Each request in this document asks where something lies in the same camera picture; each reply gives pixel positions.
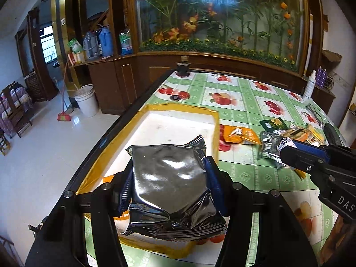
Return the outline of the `clear bag with calligraphy label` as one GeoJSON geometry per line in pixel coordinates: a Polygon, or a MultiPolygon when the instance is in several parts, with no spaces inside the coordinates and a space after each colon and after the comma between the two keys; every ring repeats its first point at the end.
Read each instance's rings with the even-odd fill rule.
{"type": "Polygon", "coordinates": [[[312,125],[307,124],[308,137],[305,140],[310,145],[321,146],[325,145],[325,137],[312,125]]]}

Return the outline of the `orange cracker pack with barcode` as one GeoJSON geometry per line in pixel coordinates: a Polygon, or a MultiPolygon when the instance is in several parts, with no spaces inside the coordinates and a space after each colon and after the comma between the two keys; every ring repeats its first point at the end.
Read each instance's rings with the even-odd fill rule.
{"type": "Polygon", "coordinates": [[[309,137],[310,131],[305,128],[295,127],[284,131],[281,136],[284,138],[290,138],[299,142],[305,142],[309,137]]]}

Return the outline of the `silver foil packet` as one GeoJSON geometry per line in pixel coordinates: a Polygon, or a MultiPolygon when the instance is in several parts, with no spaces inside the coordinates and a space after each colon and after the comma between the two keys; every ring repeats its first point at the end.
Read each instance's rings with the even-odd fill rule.
{"type": "Polygon", "coordinates": [[[280,151],[286,146],[293,146],[290,138],[284,138],[279,134],[262,131],[260,134],[261,145],[258,151],[258,159],[265,158],[272,160],[277,169],[286,168],[280,158],[280,151]]]}
{"type": "Polygon", "coordinates": [[[206,144],[199,135],[184,145],[127,148],[133,162],[133,196],[124,235],[165,241],[199,241],[225,232],[206,185],[206,144]]]}

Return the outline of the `silver foil packet front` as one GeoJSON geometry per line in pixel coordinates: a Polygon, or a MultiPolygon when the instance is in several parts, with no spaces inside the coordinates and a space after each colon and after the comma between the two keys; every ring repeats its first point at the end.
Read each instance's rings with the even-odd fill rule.
{"type": "Polygon", "coordinates": [[[206,185],[206,144],[199,135],[184,145],[127,148],[133,162],[133,196],[124,235],[165,241],[199,241],[225,232],[206,185]]]}

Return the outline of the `dark green snack packet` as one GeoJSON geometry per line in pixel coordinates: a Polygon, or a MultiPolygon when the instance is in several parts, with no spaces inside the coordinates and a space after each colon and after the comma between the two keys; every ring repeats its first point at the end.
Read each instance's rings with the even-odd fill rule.
{"type": "Polygon", "coordinates": [[[271,118],[271,119],[266,119],[262,120],[259,122],[263,129],[267,132],[274,132],[275,130],[288,130],[288,126],[286,123],[283,121],[281,117],[277,118],[271,118]]]}

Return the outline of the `small orange chip bag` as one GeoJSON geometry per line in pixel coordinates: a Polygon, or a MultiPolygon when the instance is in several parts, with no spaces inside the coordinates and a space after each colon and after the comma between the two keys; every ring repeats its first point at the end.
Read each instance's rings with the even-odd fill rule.
{"type": "Polygon", "coordinates": [[[223,138],[226,142],[243,145],[260,145],[261,140],[250,128],[224,126],[223,138]]]}

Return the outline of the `orange snack packet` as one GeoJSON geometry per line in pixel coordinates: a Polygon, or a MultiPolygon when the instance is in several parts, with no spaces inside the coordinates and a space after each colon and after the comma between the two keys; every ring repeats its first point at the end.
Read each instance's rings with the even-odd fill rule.
{"type": "Polygon", "coordinates": [[[124,177],[123,184],[114,185],[113,190],[113,214],[114,220],[129,219],[129,205],[132,198],[132,174],[124,177]]]}

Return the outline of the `black glasses case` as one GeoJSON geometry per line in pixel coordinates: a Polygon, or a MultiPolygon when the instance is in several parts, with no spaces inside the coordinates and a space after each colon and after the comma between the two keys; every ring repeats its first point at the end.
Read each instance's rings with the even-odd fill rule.
{"type": "Polygon", "coordinates": [[[329,145],[342,146],[342,141],[340,140],[339,135],[329,122],[324,124],[323,131],[329,145]]]}

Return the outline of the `white spray bottle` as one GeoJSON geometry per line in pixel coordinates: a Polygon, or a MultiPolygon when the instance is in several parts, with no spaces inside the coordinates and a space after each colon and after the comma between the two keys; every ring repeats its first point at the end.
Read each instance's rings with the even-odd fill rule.
{"type": "Polygon", "coordinates": [[[315,85],[316,85],[316,71],[313,70],[311,75],[308,77],[308,82],[302,95],[302,99],[304,101],[311,98],[315,85]]]}

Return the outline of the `yellow-rimmed white foam tray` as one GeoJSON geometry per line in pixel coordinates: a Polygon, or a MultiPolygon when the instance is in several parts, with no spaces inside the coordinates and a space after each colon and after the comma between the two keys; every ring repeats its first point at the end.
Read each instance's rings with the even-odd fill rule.
{"type": "Polygon", "coordinates": [[[127,263],[143,253],[213,266],[225,237],[223,187],[215,159],[216,111],[173,103],[145,105],[104,147],[81,183],[93,255],[108,238],[127,263]]]}

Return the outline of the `purple bottles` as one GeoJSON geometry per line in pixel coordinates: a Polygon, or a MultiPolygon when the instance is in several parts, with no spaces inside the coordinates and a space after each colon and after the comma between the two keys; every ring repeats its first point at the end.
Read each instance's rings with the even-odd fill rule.
{"type": "Polygon", "coordinates": [[[323,88],[325,85],[326,78],[327,78],[326,70],[321,66],[319,66],[316,73],[316,85],[319,86],[320,88],[323,88]]]}

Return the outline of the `white plastic bucket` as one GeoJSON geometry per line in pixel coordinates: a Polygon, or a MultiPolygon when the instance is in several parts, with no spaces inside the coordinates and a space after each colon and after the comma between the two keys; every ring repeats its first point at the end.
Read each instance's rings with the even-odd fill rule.
{"type": "Polygon", "coordinates": [[[77,89],[74,98],[79,105],[81,112],[86,117],[93,117],[99,112],[93,84],[87,84],[77,89]]]}

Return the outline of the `dark ink bottle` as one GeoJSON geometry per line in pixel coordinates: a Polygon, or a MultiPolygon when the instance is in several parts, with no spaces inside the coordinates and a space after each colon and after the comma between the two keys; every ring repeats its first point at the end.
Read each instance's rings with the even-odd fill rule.
{"type": "Polygon", "coordinates": [[[190,76],[190,62],[187,55],[181,56],[181,61],[177,63],[177,76],[188,77],[190,76]]]}

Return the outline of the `grey thermos jug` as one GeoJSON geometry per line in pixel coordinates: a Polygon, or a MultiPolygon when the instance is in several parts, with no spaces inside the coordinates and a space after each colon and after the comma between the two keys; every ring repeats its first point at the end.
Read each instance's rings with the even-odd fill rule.
{"type": "Polygon", "coordinates": [[[95,60],[99,57],[98,39],[95,34],[88,31],[83,39],[83,50],[88,60],[95,60]]]}

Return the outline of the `blue thermos jug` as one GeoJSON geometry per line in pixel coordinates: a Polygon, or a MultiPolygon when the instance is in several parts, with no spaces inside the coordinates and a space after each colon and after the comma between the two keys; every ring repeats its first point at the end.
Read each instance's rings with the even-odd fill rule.
{"type": "Polygon", "coordinates": [[[114,54],[112,35],[110,29],[103,27],[99,34],[103,57],[108,57],[114,54]]]}

